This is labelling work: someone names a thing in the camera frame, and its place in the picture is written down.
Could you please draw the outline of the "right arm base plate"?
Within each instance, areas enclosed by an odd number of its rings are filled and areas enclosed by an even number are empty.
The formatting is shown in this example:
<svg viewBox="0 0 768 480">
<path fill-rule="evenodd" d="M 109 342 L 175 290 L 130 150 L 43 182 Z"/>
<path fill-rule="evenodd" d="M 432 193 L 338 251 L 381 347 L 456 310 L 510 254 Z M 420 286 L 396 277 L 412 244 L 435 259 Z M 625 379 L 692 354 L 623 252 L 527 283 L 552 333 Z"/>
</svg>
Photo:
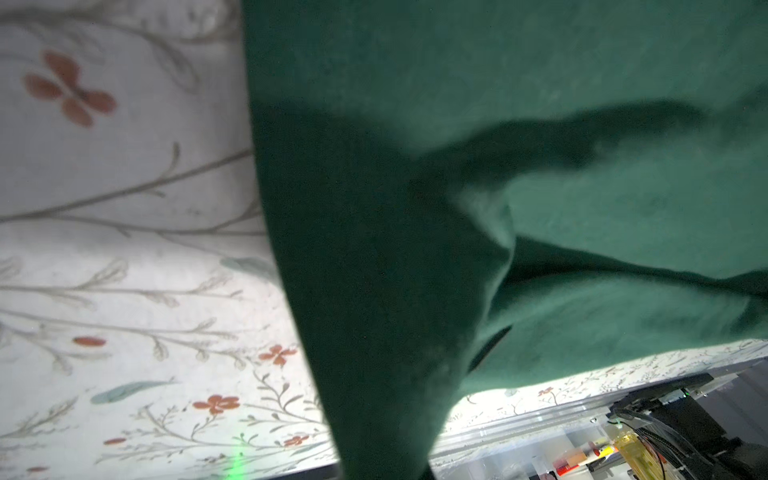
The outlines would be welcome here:
<svg viewBox="0 0 768 480">
<path fill-rule="evenodd" d="M 714 381 L 700 373 L 646 386 L 611 405 L 608 418 L 629 427 L 685 479 L 765 479 L 767 448 L 728 436 L 697 402 Z"/>
</svg>

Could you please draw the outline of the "green t-shirt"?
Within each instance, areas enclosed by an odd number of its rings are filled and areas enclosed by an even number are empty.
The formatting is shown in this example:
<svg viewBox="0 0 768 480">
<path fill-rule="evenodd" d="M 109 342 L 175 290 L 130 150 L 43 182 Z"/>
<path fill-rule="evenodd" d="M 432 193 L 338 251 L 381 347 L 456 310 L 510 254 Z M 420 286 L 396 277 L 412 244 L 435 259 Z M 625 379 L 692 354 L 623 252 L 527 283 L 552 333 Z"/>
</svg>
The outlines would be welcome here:
<svg viewBox="0 0 768 480">
<path fill-rule="evenodd" d="M 347 479 L 464 396 L 767 336 L 763 1 L 246 1 L 259 193 Z"/>
</svg>

